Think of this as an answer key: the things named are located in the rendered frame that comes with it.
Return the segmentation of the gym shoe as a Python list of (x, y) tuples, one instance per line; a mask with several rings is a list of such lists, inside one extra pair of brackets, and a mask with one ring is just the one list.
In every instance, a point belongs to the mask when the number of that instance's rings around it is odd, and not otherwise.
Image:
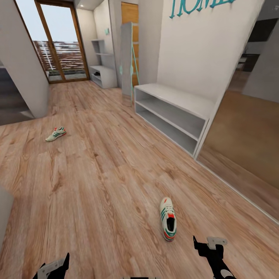
[(45, 140), (46, 141), (53, 141), (57, 137), (62, 136), (64, 134), (66, 134), (66, 131), (65, 131), (65, 129), (63, 127), (60, 127), (59, 129), (55, 128), (53, 133), (49, 137), (47, 137)]
[(165, 240), (173, 241), (176, 234), (176, 216), (172, 201), (165, 197), (160, 205), (160, 216), (162, 221), (162, 234)]

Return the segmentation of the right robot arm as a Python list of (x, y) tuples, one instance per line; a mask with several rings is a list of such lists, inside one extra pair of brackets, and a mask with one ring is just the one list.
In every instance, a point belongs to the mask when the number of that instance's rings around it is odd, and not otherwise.
[(206, 257), (212, 268), (213, 279), (236, 279), (223, 261), (223, 245), (227, 245), (226, 238), (207, 237), (208, 243), (198, 243), (195, 236), (194, 246), (201, 257)]

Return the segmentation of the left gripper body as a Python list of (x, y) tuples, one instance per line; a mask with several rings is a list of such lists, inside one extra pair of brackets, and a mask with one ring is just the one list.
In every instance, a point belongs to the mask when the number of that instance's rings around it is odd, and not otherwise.
[[(56, 270), (53, 270), (47, 279), (64, 279), (64, 277), (65, 277), (65, 272), (63, 266), (61, 265)], [(38, 279), (38, 277), (35, 276), (33, 279)]]

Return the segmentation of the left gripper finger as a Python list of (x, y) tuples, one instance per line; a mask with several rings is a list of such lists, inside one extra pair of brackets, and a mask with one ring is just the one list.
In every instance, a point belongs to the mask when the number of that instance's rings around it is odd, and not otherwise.
[(62, 266), (63, 266), (64, 272), (66, 272), (66, 270), (69, 269), (69, 253), (67, 254)]

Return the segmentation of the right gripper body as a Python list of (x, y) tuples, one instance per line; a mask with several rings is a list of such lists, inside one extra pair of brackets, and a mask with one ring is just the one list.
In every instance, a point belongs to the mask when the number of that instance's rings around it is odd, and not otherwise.
[(209, 264), (213, 257), (218, 257), (221, 260), (224, 258), (224, 251), (221, 245), (216, 245), (216, 250), (211, 250), (206, 243), (198, 243), (198, 254), (201, 257), (206, 257)]

